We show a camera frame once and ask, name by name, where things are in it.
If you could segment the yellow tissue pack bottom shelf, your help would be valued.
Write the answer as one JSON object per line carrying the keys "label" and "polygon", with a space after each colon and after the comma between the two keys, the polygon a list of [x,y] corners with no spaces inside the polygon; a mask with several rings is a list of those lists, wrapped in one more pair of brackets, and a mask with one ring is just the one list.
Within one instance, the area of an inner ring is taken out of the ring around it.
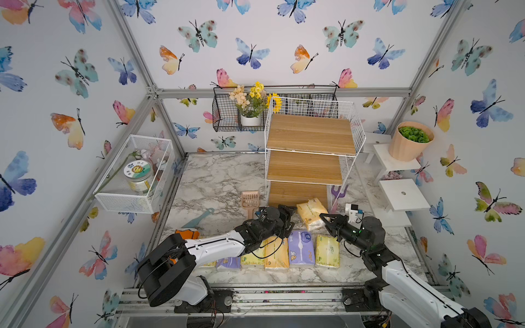
{"label": "yellow tissue pack bottom shelf", "polygon": [[308,231],[313,231],[318,228],[321,228],[324,225],[324,222],[321,219],[320,214],[329,213],[318,198],[309,200],[305,203],[298,204],[297,212]]}

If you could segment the yellow tissue pack shelf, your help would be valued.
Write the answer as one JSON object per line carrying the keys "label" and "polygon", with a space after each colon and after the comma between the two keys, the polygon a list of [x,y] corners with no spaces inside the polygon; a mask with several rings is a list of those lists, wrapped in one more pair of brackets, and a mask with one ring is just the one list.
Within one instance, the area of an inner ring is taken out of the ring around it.
{"label": "yellow tissue pack shelf", "polygon": [[272,236],[263,242],[265,246],[265,270],[278,271],[290,267],[288,239]]}
{"label": "yellow tissue pack shelf", "polygon": [[305,203],[298,204],[297,212],[308,231],[313,231],[318,228],[321,228],[324,225],[324,222],[321,219],[320,214],[329,213],[318,198],[309,200]]}

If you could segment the green tissue pack bottom shelf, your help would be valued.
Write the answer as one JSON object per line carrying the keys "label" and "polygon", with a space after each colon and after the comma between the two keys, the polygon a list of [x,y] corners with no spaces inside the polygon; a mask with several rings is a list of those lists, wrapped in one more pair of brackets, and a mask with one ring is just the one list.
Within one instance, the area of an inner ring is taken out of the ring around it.
{"label": "green tissue pack bottom shelf", "polygon": [[340,243],[335,237],[317,235],[315,247],[315,265],[332,269],[340,267]]}

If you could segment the green tissue pack shelf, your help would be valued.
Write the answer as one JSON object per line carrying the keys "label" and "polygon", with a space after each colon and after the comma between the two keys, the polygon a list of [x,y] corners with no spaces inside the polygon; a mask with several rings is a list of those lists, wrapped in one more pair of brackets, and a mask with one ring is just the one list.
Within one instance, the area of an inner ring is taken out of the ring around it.
{"label": "green tissue pack shelf", "polygon": [[243,268],[263,268],[264,265],[265,259],[262,255],[249,253],[241,256],[241,266]]}
{"label": "green tissue pack shelf", "polygon": [[315,247],[315,265],[332,269],[340,267],[340,243],[335,237],[317,235]]}

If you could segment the purple tissue pack bottom shelf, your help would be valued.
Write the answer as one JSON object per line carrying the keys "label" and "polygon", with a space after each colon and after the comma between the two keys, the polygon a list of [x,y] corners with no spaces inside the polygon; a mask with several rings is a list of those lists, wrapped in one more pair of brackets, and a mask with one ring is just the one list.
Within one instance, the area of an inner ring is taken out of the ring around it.
{"label": "purple tissue pack bottom shelf", "polygon": [[291,267],[315,265],[314,240],[309,231],[294,230],[288,237],[288,255]]}

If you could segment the purple tissue pack shelf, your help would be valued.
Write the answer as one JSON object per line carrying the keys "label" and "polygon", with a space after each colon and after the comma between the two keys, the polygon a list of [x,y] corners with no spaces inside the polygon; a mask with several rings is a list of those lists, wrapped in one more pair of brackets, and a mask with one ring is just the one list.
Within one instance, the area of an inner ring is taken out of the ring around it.
{"label": "purple tissue pack shelf", "polygon": [[315,265],[314,240],[309,231],[294,230],[288,237],[288,255],[291,267]]}
{"label": "purple tissue pack shelf", "polygon": [[220,259],[215,267],[218,271],[238,271],[241,269],[241,258],[228,257]]}

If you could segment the orange tissue pack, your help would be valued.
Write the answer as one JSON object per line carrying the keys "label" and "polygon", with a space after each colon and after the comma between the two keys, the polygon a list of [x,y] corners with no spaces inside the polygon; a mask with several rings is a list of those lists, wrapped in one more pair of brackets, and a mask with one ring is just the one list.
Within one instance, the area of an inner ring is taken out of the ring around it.
{"label": "orange tissue pack", "polygon": [[192,229],[186,229],[186,230],[177,230],[177,234],[179,234],[183,239],[199,239],[200,233],[197,230]]}

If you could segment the green tissue pack with tissue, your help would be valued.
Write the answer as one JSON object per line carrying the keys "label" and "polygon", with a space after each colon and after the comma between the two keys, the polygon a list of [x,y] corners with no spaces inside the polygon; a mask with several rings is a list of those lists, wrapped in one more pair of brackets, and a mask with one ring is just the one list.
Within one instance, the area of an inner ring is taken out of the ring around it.
{"label": "green tissue pack with tissue", "polygon": [[203,268],[216,268],[216,266],[217,266],[217,261],[208,262],[202,265]]}

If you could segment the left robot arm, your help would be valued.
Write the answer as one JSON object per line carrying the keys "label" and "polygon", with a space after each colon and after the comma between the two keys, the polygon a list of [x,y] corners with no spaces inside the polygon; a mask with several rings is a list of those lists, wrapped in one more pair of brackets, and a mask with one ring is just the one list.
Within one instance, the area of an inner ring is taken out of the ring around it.
{"label": "left robot arm", "polygon": [[253,254],[267,244],[282,247],[291,234],[295,206],[261,207],[260,215],[248,219],[223,235],[184,239],[175,233],[162,241],[138,265],[139,289],[151,307],[175,298],[192,306],[212,295],[205,277],[193,276],[198,267],[224,258]]}

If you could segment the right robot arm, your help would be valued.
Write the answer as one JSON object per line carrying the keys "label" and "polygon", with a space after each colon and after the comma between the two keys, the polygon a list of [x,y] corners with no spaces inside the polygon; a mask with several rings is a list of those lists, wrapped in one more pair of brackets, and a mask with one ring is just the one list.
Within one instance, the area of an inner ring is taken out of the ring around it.
{"label": "right robot arm", "polygon": [[376,275],[365,283],[364,303],[381,306],[410,327],[490,327],[479,309],[466,309],[412,273],[385,245],[386,231],[375,217],[364,217],[360,227],[347,215],[321,214],[327,231],[338,241],[356,246],[365,267]]}

